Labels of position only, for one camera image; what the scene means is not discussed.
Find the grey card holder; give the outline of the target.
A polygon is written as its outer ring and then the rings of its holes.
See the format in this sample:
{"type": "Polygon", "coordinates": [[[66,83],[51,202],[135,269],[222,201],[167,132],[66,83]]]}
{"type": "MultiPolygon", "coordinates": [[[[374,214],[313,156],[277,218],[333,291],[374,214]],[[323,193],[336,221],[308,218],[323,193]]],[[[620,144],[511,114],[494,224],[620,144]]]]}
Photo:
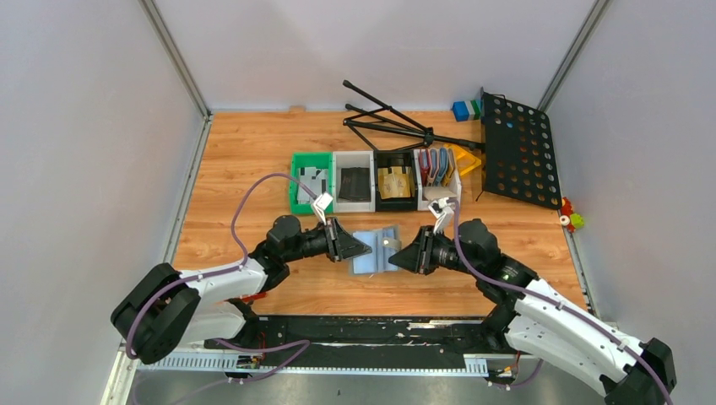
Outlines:
{"type": "Polygon", "coordinates": [[[350,261],[349,269],[353,275],[373,275],[397,272],[399,267],[388,259],[402,249],[399,227],[388,226],[381,229],[359,230],[352,234],[357,240],[371,248],[371,252],[355,257],[350,261]]]}

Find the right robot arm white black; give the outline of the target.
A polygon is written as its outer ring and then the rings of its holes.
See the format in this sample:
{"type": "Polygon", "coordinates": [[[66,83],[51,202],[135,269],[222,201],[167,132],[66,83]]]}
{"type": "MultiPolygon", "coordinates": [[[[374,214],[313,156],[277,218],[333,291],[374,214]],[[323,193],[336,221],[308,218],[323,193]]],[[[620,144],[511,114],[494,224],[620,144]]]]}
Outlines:
{"type": "Polygon", "coordinates": [[[583,310],[545,279],[501,252],[479,219],[458,226],[454,237],[423,226],[415,239],[389,258],[412,273],[439,267],[475,277],[495,307],[482,329],[493,352],[508,347],[532,354],[600,394],[607,404],[671,404],[676,385],[670,347],[653,337],[641,341],[583,310]]]}

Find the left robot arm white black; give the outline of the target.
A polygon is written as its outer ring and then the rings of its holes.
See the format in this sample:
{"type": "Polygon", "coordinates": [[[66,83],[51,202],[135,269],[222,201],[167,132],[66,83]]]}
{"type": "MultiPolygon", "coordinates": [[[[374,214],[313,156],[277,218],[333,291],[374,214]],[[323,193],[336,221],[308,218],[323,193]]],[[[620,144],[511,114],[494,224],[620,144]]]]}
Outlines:
{"type": "Polygon", "coordinates": [[[303,229],[297,217],[280,216],[246,259],[202,271],[177,271],[166,262],[152,267],[110,321],[130,357],[146,365],[180,345],[215,338],[250,348],[258,340],[258,317],[243,298],[276,288],[289,276],[290,262],[317,256],[343,262],[371,251],[335,217],[303,229]]]}

